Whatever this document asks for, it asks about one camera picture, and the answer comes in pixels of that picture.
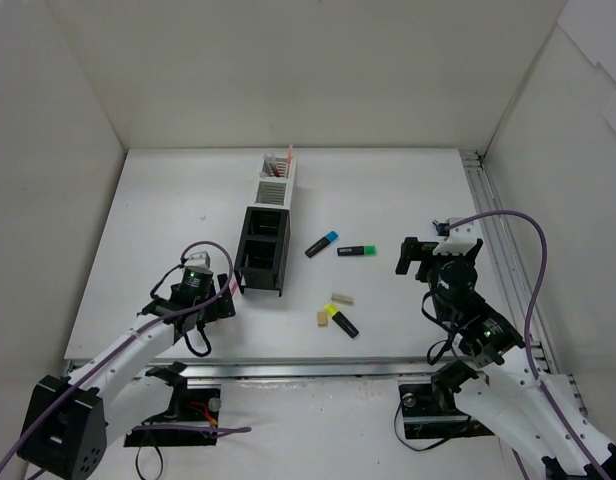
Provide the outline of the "green gel pen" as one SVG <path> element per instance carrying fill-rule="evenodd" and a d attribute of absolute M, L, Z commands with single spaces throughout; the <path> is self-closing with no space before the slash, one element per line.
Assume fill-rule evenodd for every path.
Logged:
<path fill-rule="evenodd" d="M 265 156 L 264 157 L 264 163 L 266 165 L 266 169 L 269 173 L 269 175 L 273 175 L 274 174 L 274 161 L 270 156 Z"/>

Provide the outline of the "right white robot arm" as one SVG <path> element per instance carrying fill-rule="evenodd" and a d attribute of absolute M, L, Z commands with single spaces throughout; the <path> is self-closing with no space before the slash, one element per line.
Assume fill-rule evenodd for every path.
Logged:
<path fill-rule="evenodd" d="M 416 278 L 433 304 L 428 318 L 461 357 L 431 377 L 430 398 L 443 411 L 475 418 L 543 479 L 616 479 L 616 443 L 597 430 L 542 370 L 527 340 L 476 290 L 483 242 L 441 254 L 440 243 L 407 237 L 396 274 Z"/>

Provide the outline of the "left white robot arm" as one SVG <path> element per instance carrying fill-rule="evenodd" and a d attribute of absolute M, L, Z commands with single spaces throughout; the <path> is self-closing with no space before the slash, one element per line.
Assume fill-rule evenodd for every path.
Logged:
<path fill-rule="evenodd" d="M 63 377 L 48 375 L 33 389 L 14 447 L 22 460 L 61 479 L 86 479 L 109 444 L 155 417 L 173 420 L 187 409 L 185 364 L 152 360 L 190 332 L 235 314 L 230 274 L 197 265 L 184 270 L 168 299 L 143 309 L 129 328 L 88 364 Z"/>

